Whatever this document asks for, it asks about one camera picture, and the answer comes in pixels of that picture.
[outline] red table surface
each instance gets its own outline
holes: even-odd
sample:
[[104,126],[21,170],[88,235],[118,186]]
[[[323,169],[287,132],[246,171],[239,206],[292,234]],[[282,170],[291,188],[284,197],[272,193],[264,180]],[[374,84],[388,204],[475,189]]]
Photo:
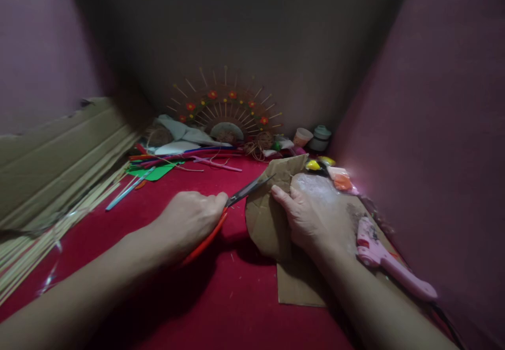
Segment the red table surface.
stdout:
[[[51,251],[0,307],[0,321],[36,297],[55,262],[59,282],[152,222],[177,192],[232,195],[267,164],[238,158],[228,165],[243,172],[187,162],[185,168],[205,172],[174,169],[105,212],[113,193],[64,236],[63,253]],[[116,307],[88,348],[352,349],[356,338],[341,311],[278,303],[275,263],[261,256],[248,236],[245,200],[234,208],[200,258],[176,272],[160,271]]]

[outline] left hand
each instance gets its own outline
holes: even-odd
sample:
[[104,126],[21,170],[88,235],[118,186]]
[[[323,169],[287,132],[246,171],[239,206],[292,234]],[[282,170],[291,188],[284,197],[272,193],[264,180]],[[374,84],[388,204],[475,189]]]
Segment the left hand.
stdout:
[[217,196],[204,196],[196,191],[180,192],[155,221],[129,236],[134,237],[137,249],[146,251],[154,266],[173,264],[209,236],[227,200],[224,192]]

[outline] orange scissors handle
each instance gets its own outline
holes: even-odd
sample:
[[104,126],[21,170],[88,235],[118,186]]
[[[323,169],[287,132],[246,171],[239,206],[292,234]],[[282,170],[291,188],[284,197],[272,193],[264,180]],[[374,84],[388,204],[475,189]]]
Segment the orange scissors handle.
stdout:
[[204,239],[204,241],[196,248],[194,249],[184,260],[180,263],[180,266],[185,266],[192,261],[194,261],[200,254],[203,253],[205,249],[208,248],[208,246],[212,243],[214,238],[217,236],[221,228],[223,227],[223,223],[226,220],[226,217],[228,216],[228,207],[224,207],[223,213],[221,214],[221,217],[219,218],[219,221],[217,222],[216,227],[212,232],[209,234],[209,236]]

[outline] cardboard piece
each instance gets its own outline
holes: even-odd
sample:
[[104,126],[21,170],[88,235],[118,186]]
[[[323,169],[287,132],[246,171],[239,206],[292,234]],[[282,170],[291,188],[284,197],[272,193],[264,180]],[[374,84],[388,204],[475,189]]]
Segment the cardboard piece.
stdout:
[[[338,241],[340,241],[340,246],[347,250],[349,257],[356,257],[357,224],[364,214],[374,223],[379,240],[385,248],[393,254],[397,252],[358,197],[339,193],[328,178],[304,173],[294,175],[296,170],[303,169],[306,161],[306,157],[296,160],[295,158],[272,161],[265,170],[266,176],[274,172],[279,175],[273,178],[275,181],[269,184],[268,189],[257,191],[248,198],[247,228],[260,252],[278,260],[279,303],[325,306],[333,304],[336,301],[335,296],[311,259],[301,249],[291,244],[284,209],[270,196],[272,184],[289,192],[288,180],[291,180],[291,186],[305,195],[322,220],[338,225],[340,232]],[[421,311],[421,307],[415,303],[416,300],[412,299],[408,292],[383,274],[380,269],[372,272],[397,296]]]
[[271,196],[276,184],[289,193],[293,175],[304,169],[307,154],[273,160],[260,179],[275,176],[247,198],[246,225],[261,254],[276,260],[291,259],[291,238],[286,212]]
[[142,96],[123,92],[90,99],[72,116],[21,136],[0,137],[0,230],[52,224],[140,137],[154,112]]

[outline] scissors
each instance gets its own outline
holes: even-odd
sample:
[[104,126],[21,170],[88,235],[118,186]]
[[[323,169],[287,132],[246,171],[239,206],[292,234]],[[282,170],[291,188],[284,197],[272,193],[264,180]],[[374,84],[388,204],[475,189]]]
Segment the scissors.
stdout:
[[266,182],[268,182],[270,179],[272,179],[274,177],[274,175],[268,177],[267,179],[265,179],[261,182],[259,181],[261,176],[259,176],[254,181],[252,181],[247,186],[245,186],[244,188],[239,190],[237,193],[235,193],[233,196],[231,196],[228,199],[228,201],[226,202],[225,207],[223,209],[223,213],[221,214],[221,217],[219,218],[219,221],[218,221],[216,227],[214,228],[214,230],[212,231],[212,233],[209,235],[209,237],[204,239],[204,241],[196,249],[194,249],[186,258],[184,258],[184,260],[179,264],[179,267],[185,266],[185,265],[191,263],[192,261],[194,261],[210,245],[210,243],[214,240],[214,238],[217,236],[217,234],[221,230],[221,227],[223,226],[224,221],[228,217],[227,211],[228,211],[229,207],[231,207],[232,205],[234,205],[238,201],[242,200],[243,198],[245,198],[246,196],[251,194],[253,191],[256,191],[257,189],[259,189]]

